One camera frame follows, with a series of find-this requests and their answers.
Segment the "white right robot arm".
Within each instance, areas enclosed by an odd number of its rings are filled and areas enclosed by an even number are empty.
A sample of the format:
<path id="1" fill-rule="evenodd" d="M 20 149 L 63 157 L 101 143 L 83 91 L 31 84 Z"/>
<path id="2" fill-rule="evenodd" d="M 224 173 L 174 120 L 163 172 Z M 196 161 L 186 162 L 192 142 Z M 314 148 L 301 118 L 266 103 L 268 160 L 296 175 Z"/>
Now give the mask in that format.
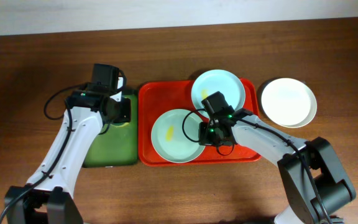
<path id="1" fill-rule="evenodd" d="M 356 198 L 332 145 L 324 138 L 296 138 L 241 109 L 211 114 L 212 144 L 247 147 L 278 167 L 288 207 L 271 223 L 342 223 L 330 215 Z"/>

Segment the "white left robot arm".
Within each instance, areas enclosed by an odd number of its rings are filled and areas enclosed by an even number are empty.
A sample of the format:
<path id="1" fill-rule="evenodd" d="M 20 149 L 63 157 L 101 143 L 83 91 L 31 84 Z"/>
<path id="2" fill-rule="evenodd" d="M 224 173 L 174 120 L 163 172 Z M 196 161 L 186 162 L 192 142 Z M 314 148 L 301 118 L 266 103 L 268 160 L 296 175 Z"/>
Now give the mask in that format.
<path id="1" fill-rule="evenodd" d="M 64 101 L 60 130 L 25 186 L 12 186 L 0 223 L 83 223 L 74 203 L 80 169 L 93 141 L 111 124 L 131 119 L 131 101 L 108 93 L 75 90 Z"/>

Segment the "green and yellow sponge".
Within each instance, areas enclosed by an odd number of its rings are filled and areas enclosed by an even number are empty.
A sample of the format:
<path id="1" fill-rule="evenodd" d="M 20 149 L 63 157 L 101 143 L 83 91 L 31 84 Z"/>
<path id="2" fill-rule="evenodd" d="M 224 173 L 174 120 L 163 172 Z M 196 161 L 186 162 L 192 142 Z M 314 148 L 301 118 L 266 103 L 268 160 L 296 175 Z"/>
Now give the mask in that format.
<path id="1" fill-rule="evenodd" d="M 124 127 L 127 126 L 129 123 L 114 123 L 112 124 L 112 126 L 120 128 L 120 127 Z"/>

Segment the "white plate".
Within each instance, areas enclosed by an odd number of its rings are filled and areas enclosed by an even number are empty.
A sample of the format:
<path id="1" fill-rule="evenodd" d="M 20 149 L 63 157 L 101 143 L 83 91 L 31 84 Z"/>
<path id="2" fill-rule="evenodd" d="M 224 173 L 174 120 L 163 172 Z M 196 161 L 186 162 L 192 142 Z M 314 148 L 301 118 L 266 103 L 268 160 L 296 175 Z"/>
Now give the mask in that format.
<path id="1" fill-rule="evenodd" d="M 306 126 L 314 119 L 318 109 L 312 90 L 293 78 L 278 78 L 266 84 L 260 102 L 267 117 L 286 128 Z"/>

